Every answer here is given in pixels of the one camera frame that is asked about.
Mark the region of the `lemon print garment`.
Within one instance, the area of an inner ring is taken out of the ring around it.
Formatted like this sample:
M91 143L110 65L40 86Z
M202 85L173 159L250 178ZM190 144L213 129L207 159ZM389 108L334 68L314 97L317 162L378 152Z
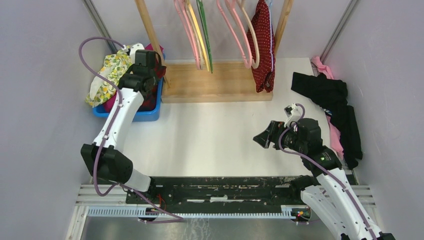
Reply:
M122 75L133 64L131 57L128 55L129 50L130 47L125 45L125 48L122 48L117 53L107 55L98 74L117 86ZM95 108L107 102L115 94L116 89L111 84L95 76L91 82L85 102Z

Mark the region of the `red polka dot skirt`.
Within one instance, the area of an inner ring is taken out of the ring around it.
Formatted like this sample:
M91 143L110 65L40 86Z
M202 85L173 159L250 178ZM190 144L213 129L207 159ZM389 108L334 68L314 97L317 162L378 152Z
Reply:
M275 36L273 33L274 70L271 71L269 12L268 6L264 0L259 0L257 2L251 23L256 34L260 54L259 67L251 69L255 81L255 90L258 93L262 91L269 93L274 89L276 70Z

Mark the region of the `red black plaid garment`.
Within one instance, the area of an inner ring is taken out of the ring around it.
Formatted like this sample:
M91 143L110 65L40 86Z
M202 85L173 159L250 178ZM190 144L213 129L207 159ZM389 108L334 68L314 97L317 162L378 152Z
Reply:
M157 66L155 67L155 73L161 79L166 74L166 66ZM142 105L138 108L138 112L149 112L153 111L157 105L157 95L158 95L158 86L156 84L152 91L144 97Z

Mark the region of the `light blue wire hanger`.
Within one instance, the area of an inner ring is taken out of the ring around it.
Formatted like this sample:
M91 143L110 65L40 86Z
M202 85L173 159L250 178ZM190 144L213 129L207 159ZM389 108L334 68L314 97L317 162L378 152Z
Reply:
M269 33L270 33L270 61L271 61L271 71L274 70L274 66L275 66L275 61L274 61L274 31L273 31L273 18L272 18L272 5L273 5L273 0L266 0L265 1L267 7L268 7L268 13L269 13Z

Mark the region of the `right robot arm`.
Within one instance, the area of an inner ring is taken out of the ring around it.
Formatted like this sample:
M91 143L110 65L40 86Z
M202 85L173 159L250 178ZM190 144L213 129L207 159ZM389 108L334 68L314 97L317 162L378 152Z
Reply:
M281 122L272 120L253 137L267 149L299 156L311 176L301 176L290 183L289 199L305 203L337 240L393 240L372 220L350 185L336 154L323 144L321 128L315 119Z

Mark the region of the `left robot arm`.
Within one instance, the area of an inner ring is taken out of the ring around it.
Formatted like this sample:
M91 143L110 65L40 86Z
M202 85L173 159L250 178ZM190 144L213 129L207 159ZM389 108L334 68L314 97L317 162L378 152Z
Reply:
M134 168L133 162L123 154L124 143L133 119L144 98L160 80L156 67L161 67L157 52L136 50L135 63L122 75L116 88L114 105L100 133L91 144L84 144L80 153L93 178L112 186L123 185L138 191L138 197L149 204L156 200L158 191L151 186L151 177Z

